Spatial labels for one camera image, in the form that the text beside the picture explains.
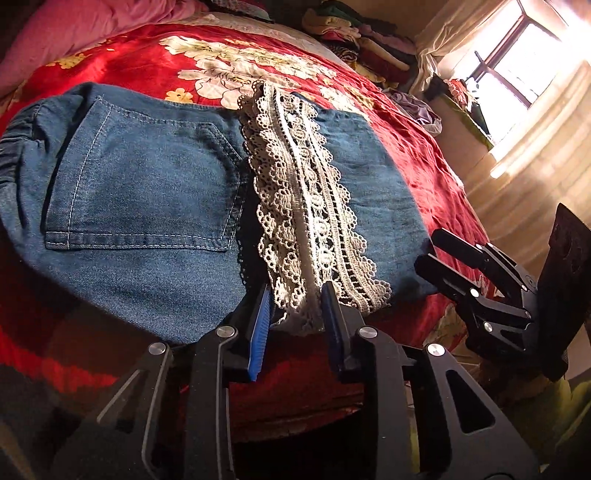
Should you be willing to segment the blue denim pants lace hem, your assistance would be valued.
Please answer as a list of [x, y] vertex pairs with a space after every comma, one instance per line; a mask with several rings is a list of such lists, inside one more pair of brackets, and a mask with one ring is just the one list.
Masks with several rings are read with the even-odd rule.
[[1, 221], [34, 271], [162, 339], [190, 343], [269, 284], [276, 326], [322, 326], [320, 292], [369, 315], [433, 292], [430, 241], [362, 116], [269, 84], [238, 110], [85, 83], [1, 138]]

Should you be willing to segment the white bedside cabinet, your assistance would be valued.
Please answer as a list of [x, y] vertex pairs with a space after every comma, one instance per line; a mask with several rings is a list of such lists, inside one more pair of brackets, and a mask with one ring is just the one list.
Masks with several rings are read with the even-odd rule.
[[423, 92], [424, 99], [442, 120], [442, 132], [436, 137], [440, 149], [461, 180], [493, 149], [489, 136], [458, 104], [450, 85], [435, 75]]

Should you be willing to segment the white bag with purple clothes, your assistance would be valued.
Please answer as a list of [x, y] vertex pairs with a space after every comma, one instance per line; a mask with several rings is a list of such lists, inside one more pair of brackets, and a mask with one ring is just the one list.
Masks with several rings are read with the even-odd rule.
[[399, 90], [390, 90], [386, 95], [403, 110], [406, 116], [412, 118], [433, 137], [443, 132], [442, 118], [425, 101]]

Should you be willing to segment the red floral blanket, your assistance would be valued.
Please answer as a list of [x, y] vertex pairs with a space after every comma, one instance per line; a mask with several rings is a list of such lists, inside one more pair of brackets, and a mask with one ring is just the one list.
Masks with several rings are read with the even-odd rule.
[[[146, 26], [40, 66], [10, 95], [1, 138], [24, 108], [85, 83], [169, 103], [238, 110], [259, 81], [328, 110], [355, 113], [373, 129], [402, 175], [427, 233], [446, 227], [471, 240], [486, 233], [435, 139], [367, 79], [343, 69], [276, 70], [238, 49], [183, 34], [181, 24]], [[304, 73], [304, 77], [293, 73]], [[377, 312], [373, 322], [420, 345], [446, 308], [434, 291]], [[50, 418], [84, 413], [158, 336], [84, 301], [29, 267], [1, 221], [1, 422], [29, 444]]]

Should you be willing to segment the stack of folded clothes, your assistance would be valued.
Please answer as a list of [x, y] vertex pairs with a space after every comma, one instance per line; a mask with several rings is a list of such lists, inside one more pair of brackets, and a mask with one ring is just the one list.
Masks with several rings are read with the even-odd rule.
[[386, 89], [407, 92], [419, 73], [417, 47], [381, 19], [363, 17], [341, 1], [308, 8], [301, 27], [356, 73]]

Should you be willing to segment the floral pillow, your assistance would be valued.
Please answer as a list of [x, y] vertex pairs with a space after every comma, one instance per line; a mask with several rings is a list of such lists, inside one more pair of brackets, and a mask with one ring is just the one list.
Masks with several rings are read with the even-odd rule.
[[270, 13], [266, 3], [259, 0], [211, 0], [211, 5], [218, 9], [228, 10], [263, 21], [270, 21]]

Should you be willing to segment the pink quilt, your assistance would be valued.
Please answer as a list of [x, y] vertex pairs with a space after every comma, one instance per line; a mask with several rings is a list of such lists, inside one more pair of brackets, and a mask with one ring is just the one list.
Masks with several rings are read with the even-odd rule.
[[3, 1], [1, 94], [38, 67], [110, 36], [207, 10], [201, 1]]

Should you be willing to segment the window frame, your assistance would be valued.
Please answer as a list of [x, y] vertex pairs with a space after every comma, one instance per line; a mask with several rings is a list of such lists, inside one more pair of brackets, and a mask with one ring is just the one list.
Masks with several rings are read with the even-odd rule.
[[563, 23], [544, 1], [510, 1], [472, 48], [465, 80], [480, 106], [527, 110], [559, 73]]

